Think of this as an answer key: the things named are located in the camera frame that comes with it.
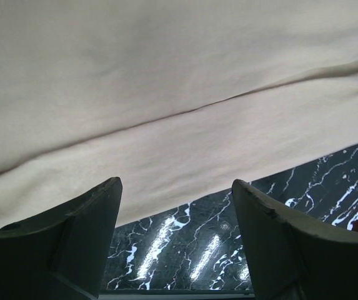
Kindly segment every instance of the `black marble surface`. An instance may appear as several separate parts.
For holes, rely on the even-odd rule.
[[[351,230],[358,219],[358,145],[252,185]],[[228,189],[117,228],[102,290],[252,293],[242,247]]]

